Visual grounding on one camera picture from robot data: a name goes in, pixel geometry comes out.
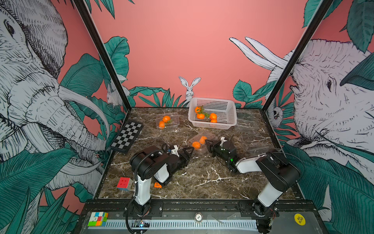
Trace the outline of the orange with leaf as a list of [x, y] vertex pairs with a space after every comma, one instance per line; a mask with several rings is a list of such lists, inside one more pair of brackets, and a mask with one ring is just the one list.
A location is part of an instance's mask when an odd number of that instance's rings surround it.
[[217, 115], [214, 113], [211, 113], [209, 116], [210, 119], [217, 119]]

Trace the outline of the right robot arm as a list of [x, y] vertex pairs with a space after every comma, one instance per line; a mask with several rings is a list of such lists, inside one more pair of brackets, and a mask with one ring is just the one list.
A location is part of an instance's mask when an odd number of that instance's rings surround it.
[[274, 202], [301, 177], [299, 169], [280, 149], [269, 150], [249, 158], [240, 158], [237, 148], [225, 137], [214, 141], [206, 139], [205, 143], [212, 156], [222, 159], [231, 172], [236, 174], [262, 172], [265, 175], [268, 183], [252, 205], [257, 216], [265, 216], [272, 209]]

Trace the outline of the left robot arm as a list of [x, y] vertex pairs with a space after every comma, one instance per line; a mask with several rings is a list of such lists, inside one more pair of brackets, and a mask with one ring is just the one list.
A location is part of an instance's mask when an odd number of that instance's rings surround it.
[[188, 166], [194, 150], [164, 143], [161, 148], [152, 145], [132, 156], [130, 166], [135, 185], [132, 204], [138, 216], [146, 216], [151, 210], [152, 178], [160, 185], [167, 185], [176, 172]]

